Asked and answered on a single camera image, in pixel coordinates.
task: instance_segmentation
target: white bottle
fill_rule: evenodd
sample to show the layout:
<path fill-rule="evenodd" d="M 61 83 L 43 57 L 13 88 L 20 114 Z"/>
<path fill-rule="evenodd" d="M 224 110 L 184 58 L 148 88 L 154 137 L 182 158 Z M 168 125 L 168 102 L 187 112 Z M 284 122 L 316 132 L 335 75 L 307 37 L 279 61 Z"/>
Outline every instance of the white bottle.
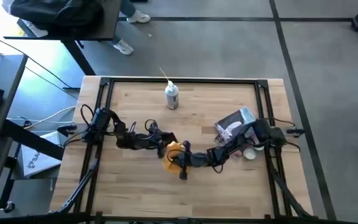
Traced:
<path fill-rule="evenodd" d="M 174 110 L 179 107 L 179 88 L 172 81 L 168 81 L 168 85 L 165 88 L 165 96 L 167 96 L 168 108 Z"/>

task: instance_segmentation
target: black desk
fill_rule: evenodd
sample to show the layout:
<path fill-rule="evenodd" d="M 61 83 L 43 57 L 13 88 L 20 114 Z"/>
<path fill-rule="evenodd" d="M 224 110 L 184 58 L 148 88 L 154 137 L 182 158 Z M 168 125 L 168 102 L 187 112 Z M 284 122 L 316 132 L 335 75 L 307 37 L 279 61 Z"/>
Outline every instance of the black desk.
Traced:
<path fill-rule="evenodd" d="M 83 37 L 72 37 L 67 35 L 47 35 L 45 37 L 36 37 L 30 29 L 19 20 L 18 25 L 23 29 L 25 35 L 6 35 L 5 39 L 16 39 L 16 40 L 60 40 L 77 64 L 80 66 L 85 75 L 96 75 L 91 65 L 86 60 L 85 56 L 82 54 L 81 49 L 77 46 L 76 41 L 81 40 L 96 40 L 96 41 L 106 41 L 112 40 L 116 32 L 117 18 L 119 15 L 119 8 L 121 5 L 121 0 L 102 0 L 102 5 L 104 9 L 103 21 L 92 33 L 83 36 Z"/>
<path fill-rule="evenodd" d="M 26 61 L 27 56 L 25 55 L 0 55 L 0 89 L 4 90 L 4 100 L 0 107 L 0 176 L 4 167 L 13 168 L 16 163 L 14 158 L 8 157 L 13 141 L 29 146 L 56 159 L 61 160 L 63 157 L 63 149 L 61 147 L 6 120 Z M 10 191 L 6 191 L 5 195 L 2 194 L 1 198 L 3 200 L 0 202 L 3 202 L 6 199 L 5 196 L 9 196 L 9 194 Z"/>

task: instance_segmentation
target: concrete floor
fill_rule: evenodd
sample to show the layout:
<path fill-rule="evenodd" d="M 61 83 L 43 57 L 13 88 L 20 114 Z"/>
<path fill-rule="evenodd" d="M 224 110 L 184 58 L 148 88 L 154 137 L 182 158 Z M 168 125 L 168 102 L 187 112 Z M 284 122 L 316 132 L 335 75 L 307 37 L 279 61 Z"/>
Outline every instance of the concrete floor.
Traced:
<path fill-rule="evenodd" d="M 353 17 L 358 12 L 358 0 L 275 2 L 280 17 Z M 137 7 L 158 17 L 272 17 L 269 0 L 149 0 Z M 282 22 L 282 27 L 336 215 L 358 222 L 358 33 L 348 22 Z M 120 22 L 117 33 L 135 48 L 133 55 L 122 55 L 107 43 L 84 42 L 83 52 L 98 75 L 161 76 L 162 67 L 177 77 L 282 78 L 293 120 L 301 125 L 274 22 Z M 60 43 L 9 43 L 70 85 L 80 84 L 83 73 Z M 61 86 L 38 66 L 28 66 Z M 26 71 L 9 116 L 44 118 L 74 104 L 75 99 Z M 37 129 L 53 128 L 46 124 Z M 324 217 L 304 138 L 300 146 L 314 213 Z M 17 210 L 0 212 L 0 217 L 46 213 L 49 186 L 49 180 L 18 183 L 12 193 Z M 31 196 L 22 197 L 20 189 Z"/>

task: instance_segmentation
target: sneaker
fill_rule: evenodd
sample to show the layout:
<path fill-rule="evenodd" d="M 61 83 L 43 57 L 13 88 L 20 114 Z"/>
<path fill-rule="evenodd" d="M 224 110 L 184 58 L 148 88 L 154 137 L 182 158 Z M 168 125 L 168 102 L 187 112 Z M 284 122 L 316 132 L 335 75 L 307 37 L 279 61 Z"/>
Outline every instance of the sneaker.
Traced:
<path fill-rule="evenodd" d="M 134 51 L 134 49 L 130 47 L 127 43 L 125 43 L 123 40 L 120 40 L 117 44 L 114 44 L 113 47 L 119 50 L 124 55 L 130 55 Z"/>
<path fill-rule="evenodd" d="M 136 10 L 135 14 L 133 16 L 131 16 L 130 18 L 127 18 L 127 21 L 130 23 L 134 23 L 134 22 L 146 23 L 146 22 L 150 21 L 150 16 L 143 14 L 139 10 Z"/>

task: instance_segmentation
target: wooden table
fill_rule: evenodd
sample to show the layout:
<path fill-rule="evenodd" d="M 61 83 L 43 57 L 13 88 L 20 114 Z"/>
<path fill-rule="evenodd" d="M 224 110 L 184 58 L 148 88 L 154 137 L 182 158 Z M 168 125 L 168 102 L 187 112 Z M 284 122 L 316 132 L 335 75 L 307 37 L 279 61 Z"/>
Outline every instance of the wooden table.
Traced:
<path fill-rule="evenodd" d="M 100 77 L 84 77 L 74 122 L 83 124 L 79 108 L 95 104 Z M 269 79 L 276 118 L 291 121 L 283 80 Z M 114 83 L 112 106 L 127 124 L 155 119 L 162 131 L 173 131 L 179 141 L 189 140 L 193 152 L 214 146 L 213 124 L 235 110 L 248 106 L 257 116 L 255 90 L 243 84 L 177 84 L 180 106 L 165 106 L 164 83 Z M 192 169 L 188 180 L 164 171 L 155 150 L 119 149 L 114 136 L 106 136 L 94 196 L 93 213 L 120 217 L 263 218 L 272 214 L 272 199 L 263 153 L 253 161 L 229 159 L 221 174 L 210 167 Z M 66 148 L 50 209 L 58 209 L 78 184 L 85 143 Z M 298 149 L 282 152 L 287 184 L 307 212 L 313 213 Z M 280 211 L 282 194 L 278 189 Z"/>

